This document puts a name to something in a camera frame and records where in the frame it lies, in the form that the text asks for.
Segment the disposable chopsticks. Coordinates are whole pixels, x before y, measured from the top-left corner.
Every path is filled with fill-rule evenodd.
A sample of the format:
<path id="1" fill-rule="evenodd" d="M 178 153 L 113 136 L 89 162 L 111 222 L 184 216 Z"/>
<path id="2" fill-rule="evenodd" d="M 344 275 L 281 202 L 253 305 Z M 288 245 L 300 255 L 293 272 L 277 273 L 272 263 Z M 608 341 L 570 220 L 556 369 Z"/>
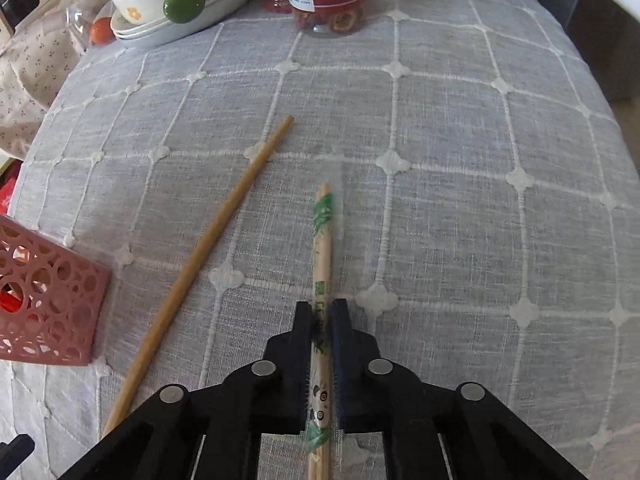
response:
<path id="1" fill-rule="evenodd" d="M 312 215 L 312 339 L 310 352 L 308 416 L 305 442 L 308 448 L 307 478 L 331 478 L 333 437 L 332 344 L 329 306 L 332 301 L 333 195 L 329 183 L 314 194 Z"/>

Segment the grey checked tablecloth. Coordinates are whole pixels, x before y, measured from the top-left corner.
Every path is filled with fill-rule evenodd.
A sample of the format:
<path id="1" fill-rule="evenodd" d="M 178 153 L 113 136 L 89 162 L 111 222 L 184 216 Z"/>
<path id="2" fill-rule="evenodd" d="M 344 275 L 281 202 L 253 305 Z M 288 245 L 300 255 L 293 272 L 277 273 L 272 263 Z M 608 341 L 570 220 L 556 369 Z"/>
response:
<path id="1" fill-rule="evenodd" d="M 536 0 L 368 0 L 352 35 L 258 1 L 149 51 L 89 50 L 9 208 L 113 269 L 83 367 L 3 363 L 1 434 L 53 479 L 102 432 L 139 344 L 271 128 L 139 394 L 215 385 L 311 295 L 314 192 L 336 296 L 431 384 L 485 385 L 591 479 L 639 474 L 639 176 L 588 65 Z"/>

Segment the green lime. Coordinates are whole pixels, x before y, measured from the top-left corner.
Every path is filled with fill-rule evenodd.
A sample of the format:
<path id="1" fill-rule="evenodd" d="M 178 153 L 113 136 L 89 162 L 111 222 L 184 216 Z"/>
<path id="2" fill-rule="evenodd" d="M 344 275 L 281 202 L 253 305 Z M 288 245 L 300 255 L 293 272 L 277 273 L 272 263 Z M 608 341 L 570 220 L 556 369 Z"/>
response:
<path id="1" fill-rule="evenodd" d="M 186 24 L 204 10 L 206 0 L 164 0 L 163 14 L 171 23 Z"/>

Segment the wooden chopstick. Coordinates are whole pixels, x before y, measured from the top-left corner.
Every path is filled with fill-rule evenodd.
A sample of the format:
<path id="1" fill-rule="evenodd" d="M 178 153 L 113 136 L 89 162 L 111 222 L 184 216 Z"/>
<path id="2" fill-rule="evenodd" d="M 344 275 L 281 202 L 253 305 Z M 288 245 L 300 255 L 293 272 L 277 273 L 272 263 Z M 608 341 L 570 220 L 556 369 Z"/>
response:
<path id="1" fill-rule="evenodd" d="M 193 283 L 201 272 L 201 268 L 206 263 L 209 254 L 214 249 L 221 234 L 224 232 L 235 211 L 239 208 L 242 200 L 244 200 L 245 195 L 250 190 L 258 174 L 260 174 L 262 168 L 265 167 L 269 157 L 293 124 L 294 117 L 288 115 L 283 119 L 283 122 L 273 130 L 265 145 L 254 157 L 250 166 L 243 172 L 238 183 L 232 188 L 231 192 L 221 204 L 212 222 L 209 223 L 209 226 L 198 240 L 198 244 L 194 246 L 189 258 L 186 259 L 186 263 L 182 266 L 174 284 L 172 284 L 168 290 L 153 322 L 146 331 L 136 356 L 130 364 L 128 373 L 122 383 L 122 388 L 120 388 L 110 414 L 108 414 L 102 437 L 106 437 L 114 430 L 128 414 L 131 403 L 137 394 L 143 378 L 145 378 L 146 371 L 152 363 L 158 348 L 160 348 L 160 344 L 172 320 L 180 309 L 183 300 L 186 299 L 186 295 L 190 292 Z"/>

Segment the pink perforated basket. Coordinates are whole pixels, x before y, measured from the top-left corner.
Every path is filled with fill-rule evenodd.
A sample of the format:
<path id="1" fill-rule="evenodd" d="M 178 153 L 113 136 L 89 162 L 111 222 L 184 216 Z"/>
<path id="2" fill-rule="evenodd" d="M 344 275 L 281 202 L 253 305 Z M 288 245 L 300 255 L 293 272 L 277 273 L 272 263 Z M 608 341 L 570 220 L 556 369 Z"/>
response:
<path id="1" fill-rule="evenodd" d="M 2 359 L 88 364 L 111 271 L 6 214 L 0 266 Z"/>

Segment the stacked white plates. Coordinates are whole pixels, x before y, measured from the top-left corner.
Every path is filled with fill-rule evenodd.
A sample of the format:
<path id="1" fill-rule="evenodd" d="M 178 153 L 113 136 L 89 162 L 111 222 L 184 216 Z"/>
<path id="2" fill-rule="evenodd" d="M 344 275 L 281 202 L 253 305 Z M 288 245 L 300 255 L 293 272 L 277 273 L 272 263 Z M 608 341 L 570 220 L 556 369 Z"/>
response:
<path id="1" fill-rule="evenodd" d="M 209 28 L 239 10 L 248 0 L 165 0 L 159 20 L 134 25 L 115 10 L 111 30 L 125 48 L 151 49 Z"/>

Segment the floral beige cloth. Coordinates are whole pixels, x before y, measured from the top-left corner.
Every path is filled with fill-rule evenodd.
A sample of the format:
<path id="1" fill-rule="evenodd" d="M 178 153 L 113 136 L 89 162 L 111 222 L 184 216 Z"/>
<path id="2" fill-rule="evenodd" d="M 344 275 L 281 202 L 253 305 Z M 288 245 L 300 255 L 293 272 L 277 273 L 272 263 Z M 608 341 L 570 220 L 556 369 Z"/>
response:
<path id="1" fill-rule="evenodd" d="M 44 14 L 1 48 L 3 154 L 26 157 L 44 116 L 84 52 L 63 10 Z"/>

